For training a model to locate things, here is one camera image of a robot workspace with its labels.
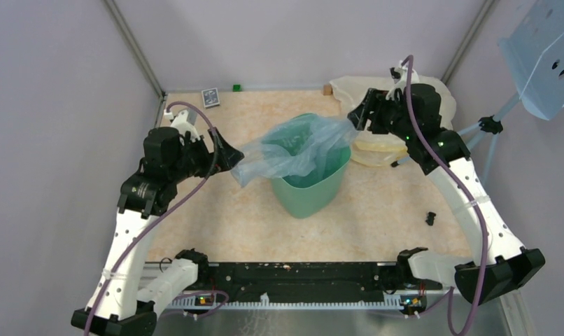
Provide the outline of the blue plastic trash bag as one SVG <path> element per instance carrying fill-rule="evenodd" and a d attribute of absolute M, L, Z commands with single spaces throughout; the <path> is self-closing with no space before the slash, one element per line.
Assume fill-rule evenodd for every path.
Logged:
<path fill-rule="evenodd" d="M 242 187 L 256 178 L 285 179 L 292 186 L 309 187 L 344 164 L 357 135 L 346 118 L 305 113 L 243 145 L 245 158 L 232 176 Z"/>

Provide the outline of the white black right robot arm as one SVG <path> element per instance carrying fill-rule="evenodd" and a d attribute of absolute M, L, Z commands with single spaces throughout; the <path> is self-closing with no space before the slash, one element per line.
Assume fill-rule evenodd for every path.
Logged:
<path fill-rule="evenodd" d="M 403 250 L 395 278 L 404 288 L 422 280 L 456 288 L 482 305 L 524 286 L 544 266 L 538 248 L 527 248 L 503 221 L 476 173 L 461 136 L 441 125 L 442 98 L 428 84 L 394 93 L 370 88 L 347 118 L 358 131 L 392 134 L 443 195 L 472 250 L 461 258 L 427 248 Z"/>

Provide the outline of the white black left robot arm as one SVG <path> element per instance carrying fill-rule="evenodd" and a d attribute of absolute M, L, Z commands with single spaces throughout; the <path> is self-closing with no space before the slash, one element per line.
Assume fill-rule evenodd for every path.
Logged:
<path fill-rule="evenodd" d="M 137 171 L 120 188 L 113 241 L 99 283 L 71 325 L 85 335 L 152 335 L 163 311 L 186 288 L 201 289 L 210 278 L 205 254 L 184 250 L 170 266 L 141 288 L 140 280 L 155 228 L 173 212 L 177 185 L 192 177 L 203 186 L 244 158 L 213 128 L 213 150 L 194 127 L 157 127 L 143 141 Z"/>

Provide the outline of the green plastic trash bin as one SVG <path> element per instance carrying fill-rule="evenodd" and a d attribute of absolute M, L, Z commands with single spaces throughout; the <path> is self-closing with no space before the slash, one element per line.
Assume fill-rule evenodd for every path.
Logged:
<path fill-rule="evenodd" d="M 274 173 L 276 199 L 295 218 L 307 218 L 337 195 L 357 133 L 349 121 L 305 113 L 283 122 L 261 140 Z"/>

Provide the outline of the clear yellow plastic bag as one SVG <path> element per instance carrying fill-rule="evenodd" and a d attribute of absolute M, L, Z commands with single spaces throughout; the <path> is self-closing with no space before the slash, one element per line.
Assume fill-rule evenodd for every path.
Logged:
<path fill-rule="evenodd" d="M 424 145 L 438 149 L 442 139 L 454 135 L 456 101 L 437 78 L 344 76 L 330 85 L 359 131 L 351 158 L 362 165 L 397 164 L 408 155 L 426 161 L 431 157 Z"/>

